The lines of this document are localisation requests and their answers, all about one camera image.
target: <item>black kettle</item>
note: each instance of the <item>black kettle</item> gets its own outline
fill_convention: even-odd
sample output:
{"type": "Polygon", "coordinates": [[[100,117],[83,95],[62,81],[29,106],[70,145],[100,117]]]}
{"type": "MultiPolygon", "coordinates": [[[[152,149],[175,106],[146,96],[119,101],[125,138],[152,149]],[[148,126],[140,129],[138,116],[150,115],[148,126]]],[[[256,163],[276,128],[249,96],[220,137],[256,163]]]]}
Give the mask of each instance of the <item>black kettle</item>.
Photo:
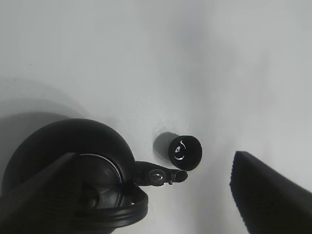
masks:
{"type": "Polygon", "coordinates": [[[6,167],[1,233],[111,233],[147,214],[139,186],[183,182],[183,170],[135,161],[115,130],[88,119],[30,135],[6,167]]]}

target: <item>black rubber object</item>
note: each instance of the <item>black rubber object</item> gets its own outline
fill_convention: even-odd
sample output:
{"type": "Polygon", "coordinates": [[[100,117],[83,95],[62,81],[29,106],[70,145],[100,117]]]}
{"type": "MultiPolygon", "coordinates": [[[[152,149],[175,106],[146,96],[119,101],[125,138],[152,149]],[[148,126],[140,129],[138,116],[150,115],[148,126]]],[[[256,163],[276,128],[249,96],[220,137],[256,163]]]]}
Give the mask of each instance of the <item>black rubber object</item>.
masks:
{"type": "Polygon", "coordinates": [[[178,136],[169,145],[168,156],[181,170],[194,170],[202,158],[200,142],[194,136],[178,136]]]}
{"type": "Polygon", "coordinates": [[[236,152],[230,187],[249,233],[312,233],[312,193],[253,155],[236,152]]]}
{"type": "Polygon", "coordinates": [[[118,203],[112,203],[120,207],[77,211],[76,194],[81,190],[81,182],[78,180],[81,171],[77,168],[64,170],[64,174],[53,180],[58,189],[52,189],[52,185],[47,185],[44,197],[48,195],[51,199],[43,204],[49,205],[52,200],[52,205],[49,207],[53,211],[49,211],[49,215],[62,217],[59,212],[66,210],[66,206],[59,207],[54,202],[64,204],[64,199],[71,200],[72,202],[69,203],[71,207],[65,214],[71,214],[75,210],[75,215],[74,217],[71,215],[70,226],[58,226],[54,223],[53,233],[98,233],[98,231],[110,233],[115,228],[133,224],[145,217],[148,197],[134,185],[135,161],[129,146],[112,128],[87,119],[70,119],[52,123],[28,137],[18,147],[6,168],[2,184],[3,194],[30,180],[68,152],[79,155],[95,154],[113,162],[121,175],[122,198],[121,201],[118,199],[118,203]]]}

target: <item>white wall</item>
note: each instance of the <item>white wall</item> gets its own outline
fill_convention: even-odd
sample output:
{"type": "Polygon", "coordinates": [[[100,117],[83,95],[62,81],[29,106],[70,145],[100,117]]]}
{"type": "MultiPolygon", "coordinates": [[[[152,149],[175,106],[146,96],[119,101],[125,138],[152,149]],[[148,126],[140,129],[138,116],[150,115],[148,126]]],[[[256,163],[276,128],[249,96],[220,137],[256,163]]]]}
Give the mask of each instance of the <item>white wall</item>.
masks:
{"type": "Polygon", "coordinates": [[[236,150],[312,190],[311,11],[309,0],[0,0],[0,173],[64,116],[112,126],[157,163],[157,135],[190,134],[200,166],[146,188],[148,216],[115,233],[246,233],[228,186],[236,150]]]}

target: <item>white surface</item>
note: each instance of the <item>white surface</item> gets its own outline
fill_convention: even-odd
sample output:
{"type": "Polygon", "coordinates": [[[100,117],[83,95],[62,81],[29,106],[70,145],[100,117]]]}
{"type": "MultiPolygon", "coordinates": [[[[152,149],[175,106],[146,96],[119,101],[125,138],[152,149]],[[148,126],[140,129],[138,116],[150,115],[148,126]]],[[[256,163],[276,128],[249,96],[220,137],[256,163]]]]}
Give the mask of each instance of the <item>white surface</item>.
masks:
{"type": "Polygon", "coordinates": [[[157,163],[157,135],[194,135],[200,166],[146,188],[148,216],[115,233],[246,233],[228,186],[236,150],[312,190],[311,11],[309,0],[0,0],[1,168],[55,120],[18,113],[102,121],[157,163]]]}

